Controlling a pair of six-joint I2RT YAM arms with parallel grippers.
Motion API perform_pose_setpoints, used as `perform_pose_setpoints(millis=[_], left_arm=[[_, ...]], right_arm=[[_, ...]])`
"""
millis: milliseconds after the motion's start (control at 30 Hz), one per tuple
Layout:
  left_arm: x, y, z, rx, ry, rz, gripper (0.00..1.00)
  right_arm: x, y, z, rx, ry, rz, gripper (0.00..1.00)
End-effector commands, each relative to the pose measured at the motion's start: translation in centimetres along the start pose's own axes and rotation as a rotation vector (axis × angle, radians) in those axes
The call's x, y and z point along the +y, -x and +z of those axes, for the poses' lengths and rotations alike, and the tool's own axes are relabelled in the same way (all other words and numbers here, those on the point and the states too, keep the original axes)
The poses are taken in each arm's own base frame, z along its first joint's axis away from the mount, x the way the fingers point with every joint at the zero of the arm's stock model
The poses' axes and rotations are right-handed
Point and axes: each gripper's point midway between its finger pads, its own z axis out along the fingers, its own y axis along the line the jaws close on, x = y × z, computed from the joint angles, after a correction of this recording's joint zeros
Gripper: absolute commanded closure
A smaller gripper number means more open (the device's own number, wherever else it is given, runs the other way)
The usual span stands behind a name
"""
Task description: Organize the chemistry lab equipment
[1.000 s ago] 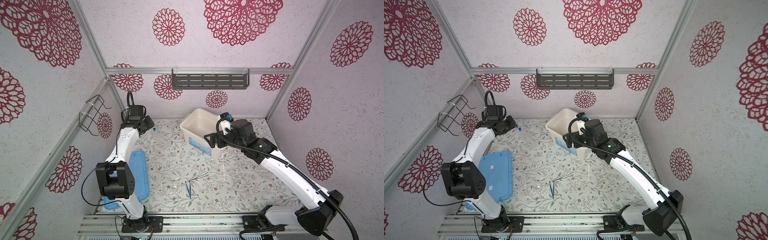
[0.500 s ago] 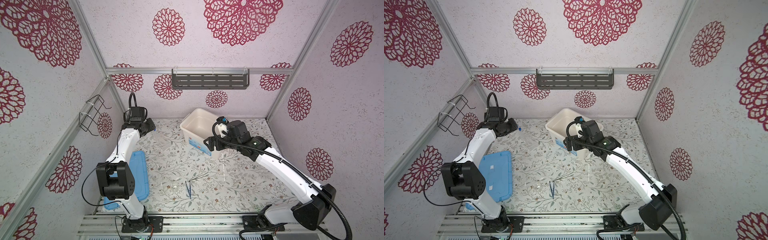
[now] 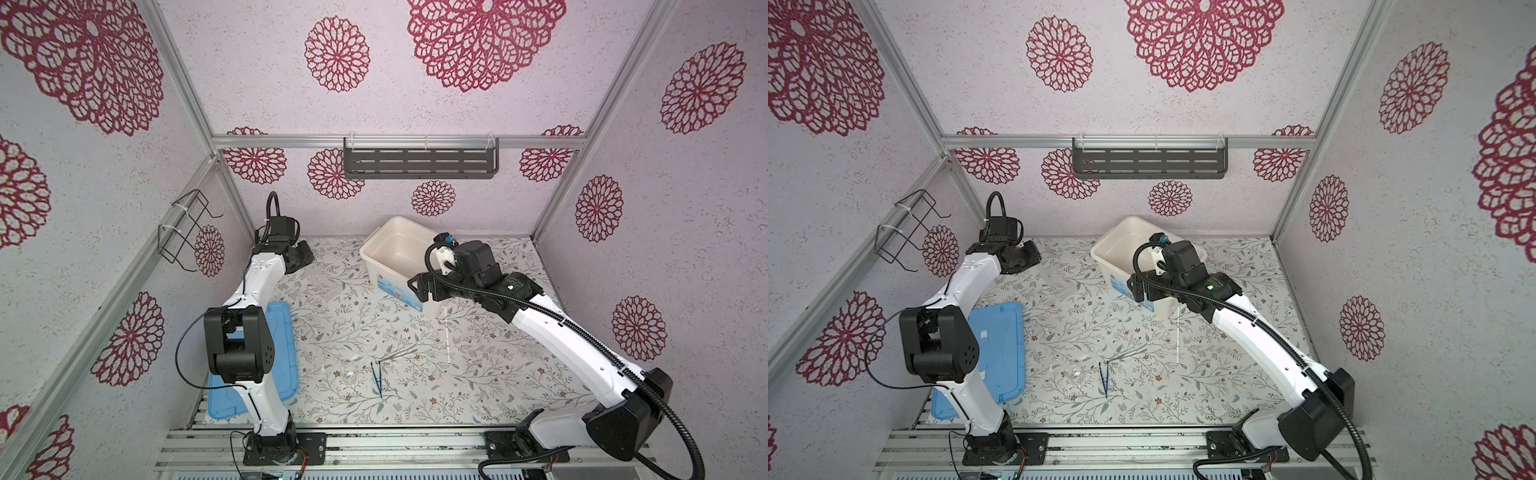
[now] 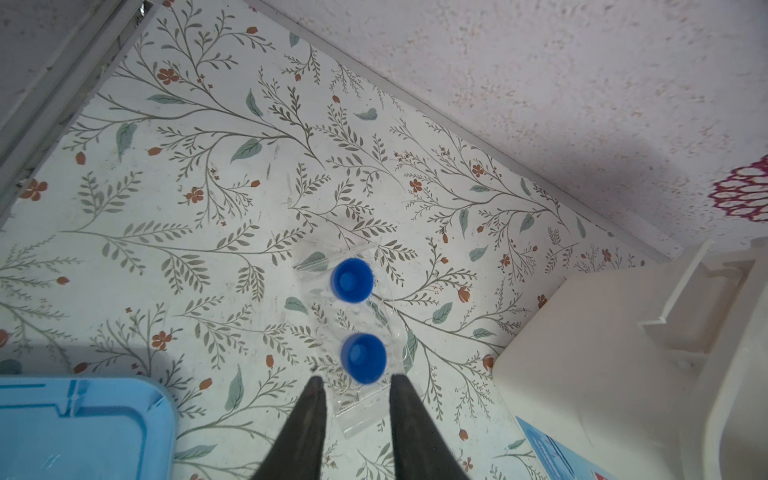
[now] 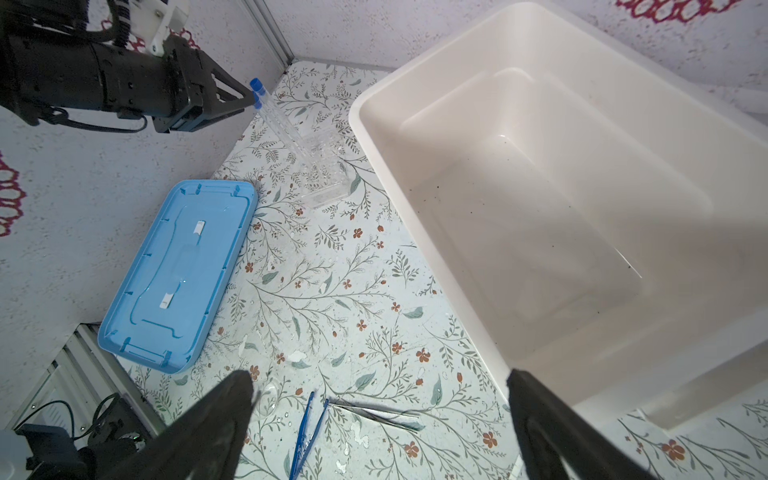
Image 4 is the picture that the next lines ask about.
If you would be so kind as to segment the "test tube blue cap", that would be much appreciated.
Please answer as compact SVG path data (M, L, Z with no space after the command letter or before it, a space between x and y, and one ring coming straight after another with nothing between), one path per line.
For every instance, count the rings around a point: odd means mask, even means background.
M387 366L384 343L370 333L355 333L347 337L340 351L343 369L356 382L369 385L377 382Z
M349 258L335 267L330 285L339 300L352 304L362 303L373 291L374 274L364 260Z

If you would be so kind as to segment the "white plastic bin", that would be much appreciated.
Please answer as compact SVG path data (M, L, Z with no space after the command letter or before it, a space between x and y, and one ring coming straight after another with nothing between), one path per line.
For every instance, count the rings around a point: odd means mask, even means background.
M767 475L767 242L566 280L494 383L552 479Z

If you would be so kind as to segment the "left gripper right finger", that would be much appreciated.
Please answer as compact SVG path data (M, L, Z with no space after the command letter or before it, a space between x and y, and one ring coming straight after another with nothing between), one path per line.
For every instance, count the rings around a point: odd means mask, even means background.
M389 410L396 479L468 478L406 375L391 377Z

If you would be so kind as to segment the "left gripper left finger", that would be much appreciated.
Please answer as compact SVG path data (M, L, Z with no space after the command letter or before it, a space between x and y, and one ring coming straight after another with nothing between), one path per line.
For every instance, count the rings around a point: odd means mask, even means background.
M252 479L320 479L326 425L324 383L313 376Z

